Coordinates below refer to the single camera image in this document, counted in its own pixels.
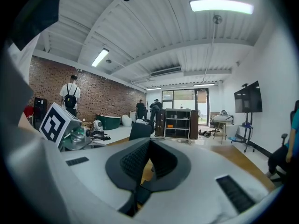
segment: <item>glass door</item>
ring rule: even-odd
[[[202,88],[195,90],[197,99],[195,100],[196,110],[200,110],[198,119],[199,126],[208,126],[210,118],[210,102],[209,102],[209,89]]]

